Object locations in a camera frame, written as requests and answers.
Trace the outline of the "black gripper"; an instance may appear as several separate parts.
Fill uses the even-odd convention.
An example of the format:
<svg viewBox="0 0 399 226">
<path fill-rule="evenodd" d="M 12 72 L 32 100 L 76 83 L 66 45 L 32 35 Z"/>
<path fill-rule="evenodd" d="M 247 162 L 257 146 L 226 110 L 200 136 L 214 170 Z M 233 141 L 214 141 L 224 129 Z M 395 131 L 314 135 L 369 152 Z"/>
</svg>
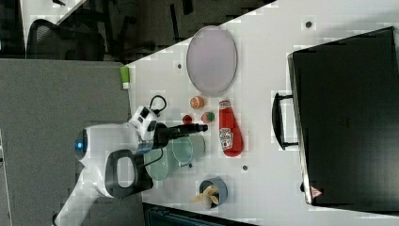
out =
<svg viewBox="0 0 399 226">
<path fill-rule="evenodd" d="M 206 132 L 208 130 L 207 124 L 191 123 L 185 125 L 185 132 L 188 135 L 196 134 L 199 132 Z M 153 137 L 153 148 L 160 149 L 168 145 L 168 143 L 180 137 L 183 137 L 183 132 L 177 127 L 166 127 L 163 123 L 159 122 L 155 126 Z"/>
</svg>

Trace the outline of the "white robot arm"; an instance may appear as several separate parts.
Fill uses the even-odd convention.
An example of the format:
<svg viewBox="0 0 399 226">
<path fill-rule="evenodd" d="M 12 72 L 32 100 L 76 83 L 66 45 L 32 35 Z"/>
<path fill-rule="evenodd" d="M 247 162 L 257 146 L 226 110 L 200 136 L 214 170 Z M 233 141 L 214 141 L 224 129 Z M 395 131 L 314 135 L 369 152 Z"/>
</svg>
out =
<svg viewBox="0 0 399 226">
<path fill-rule="evenodd" d="M 206 124 L 168 127 L 156 121 L 147 128 L 130 122 L 85 128 L 75 142 L 76 159 L 84 168 L 69 198 L 53 216 L 53 226 L 81 226 L 99 198 L 123 199 L 152 188 L 144 154 L 163 150 L 173 139 L 207 130 Z"/>
</svg>

